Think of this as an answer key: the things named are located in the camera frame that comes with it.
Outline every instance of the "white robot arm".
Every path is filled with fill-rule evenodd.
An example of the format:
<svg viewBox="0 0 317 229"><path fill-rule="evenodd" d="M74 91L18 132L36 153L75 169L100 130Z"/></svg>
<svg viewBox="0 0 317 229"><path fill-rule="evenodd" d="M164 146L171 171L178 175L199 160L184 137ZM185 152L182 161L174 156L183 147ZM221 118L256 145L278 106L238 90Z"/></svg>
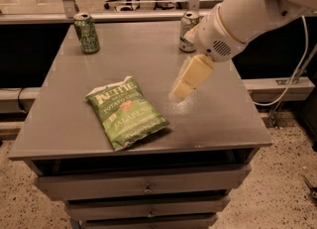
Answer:
<svg viewBox="0 0 317 229"><path fill-rule="evenodd" d="M259 35L315 9L317 0L224 0L186 33L200 55L185 63L170 98L185 99L212 72L213 61L229 60Z"/></svg>

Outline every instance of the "bag of chips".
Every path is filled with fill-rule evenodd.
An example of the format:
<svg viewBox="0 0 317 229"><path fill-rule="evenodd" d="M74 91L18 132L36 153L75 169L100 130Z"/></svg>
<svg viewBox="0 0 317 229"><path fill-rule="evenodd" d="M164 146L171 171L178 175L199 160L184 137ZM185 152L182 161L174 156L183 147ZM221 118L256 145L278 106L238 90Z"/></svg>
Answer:
<svg viewBox="0 0 317 229"><path fill-rule="evenodd" d="M145 99L132 76L86 95L115 151L131 146L169 124Z"/></svg>

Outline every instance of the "soda can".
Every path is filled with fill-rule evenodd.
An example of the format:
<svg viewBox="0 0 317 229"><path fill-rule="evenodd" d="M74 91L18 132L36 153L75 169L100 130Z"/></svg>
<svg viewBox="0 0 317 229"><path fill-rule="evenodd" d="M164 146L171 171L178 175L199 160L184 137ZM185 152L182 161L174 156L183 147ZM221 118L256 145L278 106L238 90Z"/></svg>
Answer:
<svg viewBox="0 0 317 229"><path fill-rule="evenodd" d="M89 13L76 14L73 25L84 53L92 54L100 50L95 22Z"/></svg>
<svg viewBox="0 0 317 229"><path fill-rule="evenodd" d="M180 37L179 37L179 48L184 52L194 52L196 47L190 43L184 36L194 26L198 25L200 21L198 12L186 11L184 16L180 20Z"/></svg>

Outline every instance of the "drawer handle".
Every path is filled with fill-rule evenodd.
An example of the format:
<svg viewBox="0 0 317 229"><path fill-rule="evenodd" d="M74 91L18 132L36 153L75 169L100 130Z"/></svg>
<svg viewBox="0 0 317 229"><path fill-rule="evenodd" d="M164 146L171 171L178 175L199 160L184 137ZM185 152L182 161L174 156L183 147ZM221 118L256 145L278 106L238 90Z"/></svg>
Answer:
<svg viewBox="0 0 317 229"><path fill-rule="evenodd" d="M155 215L150 211L149 214L148 214L148 218L154 218Z"/></svg>
<svg viewBox="0 0 317 229"><path fill-rule="evenodd" d="M143 190L143 193L144 193L144 194L150 194L150 193L152 193L152 192L153 192L153 190L150 188L149 185L147 185L147 187Z"/></svg>

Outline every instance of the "floor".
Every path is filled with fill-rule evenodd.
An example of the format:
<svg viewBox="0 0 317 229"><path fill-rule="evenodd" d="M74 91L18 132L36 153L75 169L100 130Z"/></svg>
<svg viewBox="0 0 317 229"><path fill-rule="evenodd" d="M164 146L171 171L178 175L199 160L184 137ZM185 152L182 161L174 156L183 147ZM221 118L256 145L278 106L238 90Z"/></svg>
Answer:
<svg viewBox="0 0 317 229"><path fill-rule="evenodd" d="M231 201L210 229L316 229L317 206L301 176L317 185L313 142L295 112L277 114L279 129L261 115L273 145L256 154L251 173L230 192ZM0 228L70 229L63 204L33 186L35 175L24 163L8 160L13 142L0 147Z"/></svg>

